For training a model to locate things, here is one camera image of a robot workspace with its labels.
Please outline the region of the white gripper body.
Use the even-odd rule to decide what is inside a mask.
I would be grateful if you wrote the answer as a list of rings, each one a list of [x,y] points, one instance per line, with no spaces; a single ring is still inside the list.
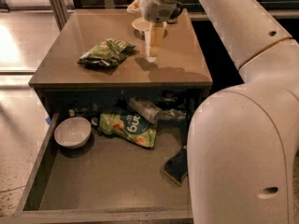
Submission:
[[[182,12],[178,0],[139,0],[139,5],[143,18],[156,23],[171,21]]]

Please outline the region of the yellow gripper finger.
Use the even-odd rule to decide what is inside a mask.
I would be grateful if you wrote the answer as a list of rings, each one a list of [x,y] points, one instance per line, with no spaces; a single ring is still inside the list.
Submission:
[[[164,25],[151,22],[145,31],[147,61],[153,63],[159,54],[160,46],[164,38]]]
[[[128,7],[128,13],[137,13],[140,11],[140,0],[134,0]]]

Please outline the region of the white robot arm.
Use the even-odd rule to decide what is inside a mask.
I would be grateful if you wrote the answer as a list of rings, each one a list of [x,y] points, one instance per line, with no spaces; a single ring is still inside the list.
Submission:
[[[154,24],[178,0],[136,0]],[[205,99],[192,116],[187,160],[194,224],[297,224],[299,46],[256,0],[199,0],[242,84]]]

